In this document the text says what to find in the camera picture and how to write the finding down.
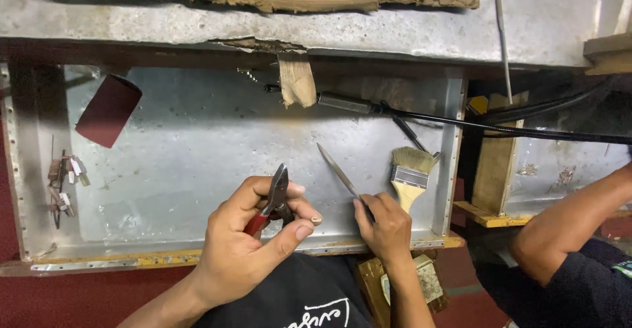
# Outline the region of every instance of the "fingernail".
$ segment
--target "fingernail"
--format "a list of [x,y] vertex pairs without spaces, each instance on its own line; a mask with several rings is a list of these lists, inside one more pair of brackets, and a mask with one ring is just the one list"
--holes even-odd
[[307,238],[308,235],[311,235],[312,232],[312,228],[300,226],[298,227],[298,229],[296,229],[296,239],[299,241],[303,241],[305,238]]

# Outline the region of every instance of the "paint brush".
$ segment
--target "paint brush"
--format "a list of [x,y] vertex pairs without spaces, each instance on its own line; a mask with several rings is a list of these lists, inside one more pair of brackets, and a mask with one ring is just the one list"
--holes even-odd
[[428,187],[428,177],[437,162],[438,157],[410,146],[393,150],[391,183],[399,196],[399,205],[407,213],[415,198]]

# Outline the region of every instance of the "wooden brush handle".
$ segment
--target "wooden brush handle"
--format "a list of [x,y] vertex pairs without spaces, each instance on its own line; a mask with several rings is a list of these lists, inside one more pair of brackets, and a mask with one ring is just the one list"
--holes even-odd
[[395,191],[397,191],[397,195],[399,196],[399,205],[402,209],[404,209],[404,211],[406,211],[406,213],[410,211],[410,206],[413,204],[413,201],[415,201],[415,198],[426,191],[423,188],[398,183],[396,181],[391,181],[391,184],[393,184],[393,187],[395,187]]

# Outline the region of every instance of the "pliers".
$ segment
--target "pliers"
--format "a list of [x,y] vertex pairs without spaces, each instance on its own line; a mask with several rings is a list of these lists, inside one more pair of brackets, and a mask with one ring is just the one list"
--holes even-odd
[[246,228],[243,230],[244,233],[251,236],[255,235],[272,211],[275,211],[281,219],[283,219],[284,227],[294,220],[294,214],[285,202],[288,185],[288,167],[283,163],[280,164],[279,169],[277,169],[277,172],[274,174],[273,182],[270,185],[270,192],[268,193],[268,203],[248,222]]

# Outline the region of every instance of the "person's left hand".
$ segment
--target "person's left hand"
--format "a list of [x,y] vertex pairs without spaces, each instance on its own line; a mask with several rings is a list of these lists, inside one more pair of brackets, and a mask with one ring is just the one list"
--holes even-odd
[[303,197],[305,188],[288,185],[287,204],[295,220],[263,245],[243,232],[266,201],[272,176],[252,176],[209,216],[200,262],[191,273],[192,290],[208,309],[244,297],[311,235],[322,216]]

